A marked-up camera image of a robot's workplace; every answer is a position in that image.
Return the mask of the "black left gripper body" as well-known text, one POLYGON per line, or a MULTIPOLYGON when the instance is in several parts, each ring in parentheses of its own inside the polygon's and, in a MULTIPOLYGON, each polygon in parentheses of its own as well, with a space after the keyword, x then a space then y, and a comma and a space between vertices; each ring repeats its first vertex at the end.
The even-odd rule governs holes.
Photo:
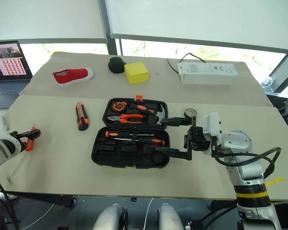
POLYGON ((18 137, 18 132, 17 131, 11 132, 10 135, 17 140, 17 142, 20 144, 21 147, 23 146, 23 142, 18 137))

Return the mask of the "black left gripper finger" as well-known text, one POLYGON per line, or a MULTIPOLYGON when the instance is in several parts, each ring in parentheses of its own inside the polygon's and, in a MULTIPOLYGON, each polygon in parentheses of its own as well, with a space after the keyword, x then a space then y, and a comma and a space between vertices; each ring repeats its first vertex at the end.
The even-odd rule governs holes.
POLYGON ((39 129, 30 130, 24 133, 17 134, 19 138, 38 138, 41 134, 39 129))
POLYGON ((32 141, 35 141, 37 138, 39 137, 39 135, 37 136, 20 136, 20 139, 22 140, 23 144, 27 144, 30 143, 32 141))

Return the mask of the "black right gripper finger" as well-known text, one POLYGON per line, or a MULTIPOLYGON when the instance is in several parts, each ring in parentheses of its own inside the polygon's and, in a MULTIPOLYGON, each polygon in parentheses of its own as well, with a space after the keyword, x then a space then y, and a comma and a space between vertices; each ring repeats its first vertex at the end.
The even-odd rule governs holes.
POLYGON ((189 151, 180 151, 179 149, 165 147, 155 147, 155 150, 172 158, 185 159, 188 161, 192 160, 192 153, 189 151))
POLYGON ((192 117, 166 118, 166 119, 163 119, 160 123, 161 123, 161 125, 173 126, 173 127, 195 126, 196 125, 196 117, 192 116, 192 117))

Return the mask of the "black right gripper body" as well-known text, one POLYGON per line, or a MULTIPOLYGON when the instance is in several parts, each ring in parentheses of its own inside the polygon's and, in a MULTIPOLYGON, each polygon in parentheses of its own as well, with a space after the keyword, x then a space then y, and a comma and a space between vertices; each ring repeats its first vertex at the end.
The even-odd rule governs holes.
POLYGON ((199 126, 190 126, 187 134, 184 136, 184 148, 189 153, 194 151, 206 151, 210 146, 210 141, 203 134, 203 128, 199 126))

